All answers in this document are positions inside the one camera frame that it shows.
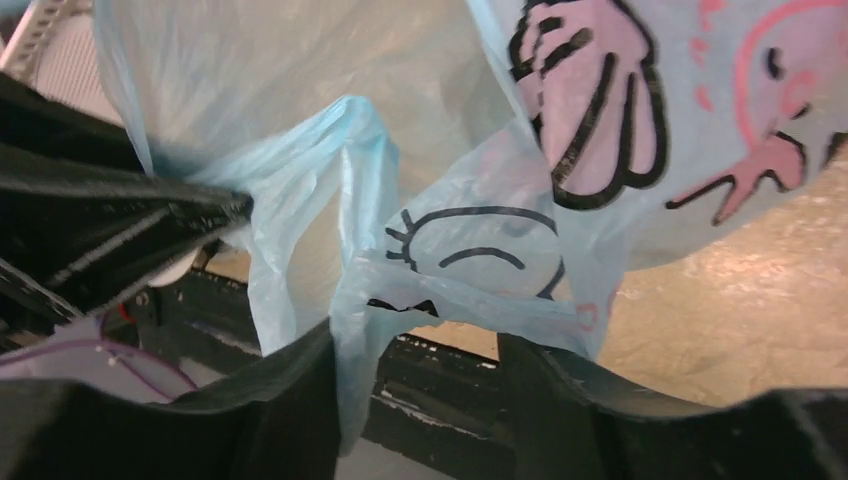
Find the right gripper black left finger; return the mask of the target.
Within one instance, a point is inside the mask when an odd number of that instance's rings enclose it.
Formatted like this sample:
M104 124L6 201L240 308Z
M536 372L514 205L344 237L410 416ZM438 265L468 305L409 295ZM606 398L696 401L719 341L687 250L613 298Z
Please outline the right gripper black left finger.
M339 449L327 324L168 405L73 381L1 385L5 479L331 479Z

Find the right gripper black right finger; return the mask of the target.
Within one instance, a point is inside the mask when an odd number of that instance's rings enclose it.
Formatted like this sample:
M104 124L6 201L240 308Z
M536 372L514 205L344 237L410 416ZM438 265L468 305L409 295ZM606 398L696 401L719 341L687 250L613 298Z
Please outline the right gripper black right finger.
M843 479L845 389L710 407L575 353L498 338L520 479Z

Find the light blue plastic bag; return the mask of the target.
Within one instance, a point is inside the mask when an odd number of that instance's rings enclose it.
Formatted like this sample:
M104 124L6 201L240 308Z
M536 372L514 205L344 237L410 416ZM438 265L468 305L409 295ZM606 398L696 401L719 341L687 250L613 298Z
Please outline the light blue plastic bag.
M254 200L263 353L329 319L342 447L463 322L687 399L847 382L843 1L98 1L144 169Z

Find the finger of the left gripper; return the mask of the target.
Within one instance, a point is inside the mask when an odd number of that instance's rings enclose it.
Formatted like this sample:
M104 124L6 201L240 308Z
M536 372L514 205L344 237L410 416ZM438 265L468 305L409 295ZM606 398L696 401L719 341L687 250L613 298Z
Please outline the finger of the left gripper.
M243 226L250 196L146 175L125 131L1 79L1 311L94 316Z

